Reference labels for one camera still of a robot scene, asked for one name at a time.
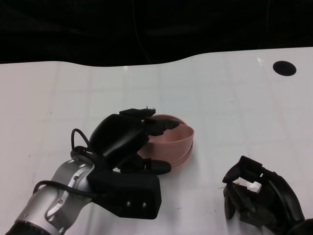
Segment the black circular hole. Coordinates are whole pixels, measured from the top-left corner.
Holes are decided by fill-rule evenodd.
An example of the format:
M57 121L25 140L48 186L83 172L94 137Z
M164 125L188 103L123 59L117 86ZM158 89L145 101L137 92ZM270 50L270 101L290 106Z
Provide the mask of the black circular hole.
M282 76L292 76L297 72L296 67L287 61L277 61L273 64L273 69L276 73Z

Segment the black cable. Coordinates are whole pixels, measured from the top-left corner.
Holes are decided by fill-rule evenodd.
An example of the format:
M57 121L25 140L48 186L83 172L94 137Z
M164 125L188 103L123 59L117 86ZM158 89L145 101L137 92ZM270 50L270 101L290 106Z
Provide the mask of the black cable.
M87 147L82 147L82 146L76 146L75 147L74 137L75 137L76 132L79 133L80 136L84 139L84 141L87 144ZM73 129L72 130L72 133L71 133L71 146L72 146L71 157L73 158L76 155L82 155L82 156L86 157L87 159L91 160L92 163L94 164L94 167L96 168L97 160L94 157L94 155L96 155L96 154L94 154L90 150L89 145L90 145L89 140L87 139L87 137L84 135L84 133L81 130L79 130L79 129ZM59 182L51 181L51 180L43 180L43 181L40 181L39 183L37 183L34 187L33 194L35 194L38 191L38 189L41 185L53 186L55 188L60 188L60 189L63 189L65 191L68 191L70 193L74 193L76 195L80 195L80 196L84 196L84 197L95 198L98 196L104 196L103 194L89 193L89 192L81 191L81 190L78 190L75 188L71 188L67 185L61 184Z
M268 16L269 16L269 5L270 5L270 0L268 0L268 5L267 5L267 12L266 12L266 33L264 34L264 36L262 37L262 40L260 42L260 45L259 45L259 48L258 49L261 49L261 46L268 34Z
M89 140L87 139L87 137L85 136L85 134L79 130L79 129L73 129L72 130L72 134L71 134L71 137L70 137L70 140L71 140L71 145L72 145L72 150L74 149L75 147L75 140L74 140L74 137L75 137L75 133L78 132L80 134L80 136L84 139L85 143L87 144L87 148L89 148Z
M139 36L138 36L137 26L136 26L136 19L135 19L135 0L133 0L133 21L134 21L134 29L135 29L135 33L136 33L138 44L139 44L139 46L140 46L144 56L146 57L146 60L148 61L148 63L152 64L148 54L146 53L145 49L143 48L143 46L142 46L142 44L140 42Z
M76 195L80 195L80 196L84 196L84 197L90 197L90 198L95 198L98 196L104 196L105 195L105 194L98 194L98 193L90 193L90 192L81 191L81 190L78 190L75 188L71 188L67 185L61 184L59 182L50 181L50 180L43 180L43 181L38 182L36 184L36 186L34 187L33 194L35 194L38 191L38 189L41 185L53 186L55 188L60 188L60 189L63 189L65 191L68 191L70 193L74 193Z

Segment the white tabletop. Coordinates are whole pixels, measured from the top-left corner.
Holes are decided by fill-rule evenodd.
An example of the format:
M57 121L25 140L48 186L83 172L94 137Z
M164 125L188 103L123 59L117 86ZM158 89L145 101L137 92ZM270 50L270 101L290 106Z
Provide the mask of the white tabletop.
M285 60L297 72L276 74ZM106 116L155 107L195 130L193 153L160 176L155 220L118 218L95 204L67 235L270 234L224 215L225 173L246 155L283 176L313 218L313 48L221 52L148 66L65 62L0 65L0 234L35 184L70 158L70 133L88 137Z

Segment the small white object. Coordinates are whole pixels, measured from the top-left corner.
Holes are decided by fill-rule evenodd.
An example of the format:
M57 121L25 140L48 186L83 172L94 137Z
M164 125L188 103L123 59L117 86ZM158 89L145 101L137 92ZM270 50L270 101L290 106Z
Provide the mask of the small white object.
M258 182L254 182L254 183L247 182L246 187L248 190L258 193L260 191L262 185Z

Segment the robotic arm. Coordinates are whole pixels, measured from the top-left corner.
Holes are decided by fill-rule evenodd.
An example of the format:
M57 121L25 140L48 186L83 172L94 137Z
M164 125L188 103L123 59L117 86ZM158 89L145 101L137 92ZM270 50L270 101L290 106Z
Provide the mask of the robotic arm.
M81 209L94 202L119 217L154 219L161 205L157 174L171 171L168 162L142 159L137 151L149 135L179 125L154 119L155 109L130 109L104 119L90 141L78 129L71 136L71 160L51 181L41 181L7 235L63 235ZM87 147L75 146L78 132Z
M233 183L239 177L250 183L260 183L261 189L252 192L242 185ZM311 235L313 219L305 220L297 196L285 181L262 164L242 156L223 179L226 219L235 211L240 220L254 225L265 226L275 235Z

